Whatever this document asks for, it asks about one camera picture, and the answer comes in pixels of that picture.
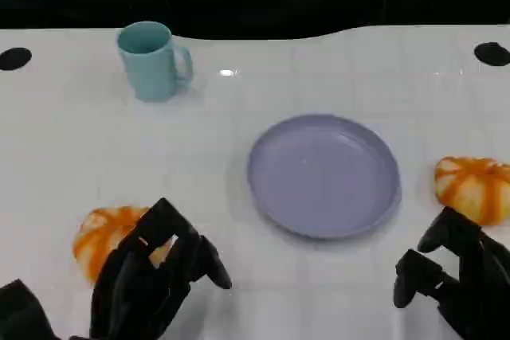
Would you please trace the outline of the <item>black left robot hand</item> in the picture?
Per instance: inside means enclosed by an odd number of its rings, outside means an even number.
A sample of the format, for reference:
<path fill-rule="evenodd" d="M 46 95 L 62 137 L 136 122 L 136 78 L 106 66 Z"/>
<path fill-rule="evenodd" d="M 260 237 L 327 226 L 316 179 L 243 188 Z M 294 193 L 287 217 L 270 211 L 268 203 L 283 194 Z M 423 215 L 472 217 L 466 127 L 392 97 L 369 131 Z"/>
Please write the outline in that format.
<path fill-rule="evenodd" d="M 228 290 L 216 247 L 164 197 L 108 256 L 92 294 L 92 339 L 157 339 L 203 276 Z"/>

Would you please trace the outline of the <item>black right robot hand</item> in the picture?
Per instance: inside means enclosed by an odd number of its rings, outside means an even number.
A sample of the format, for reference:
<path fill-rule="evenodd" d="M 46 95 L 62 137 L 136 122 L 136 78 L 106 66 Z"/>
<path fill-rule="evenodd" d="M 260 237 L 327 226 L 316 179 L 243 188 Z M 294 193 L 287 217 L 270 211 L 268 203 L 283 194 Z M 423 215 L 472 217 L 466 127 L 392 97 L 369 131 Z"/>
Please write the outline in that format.
<path fill-rule="evenodd" d="M 425 256 L 440 247 L 459 259 L 459 277 Z M 407 307 L 417 293 L 437 302 L 444 320 L 463 339 L 509 338 L 509 250 L 450 207 L 434 219 L 395 266 L 394 305 Z"/>

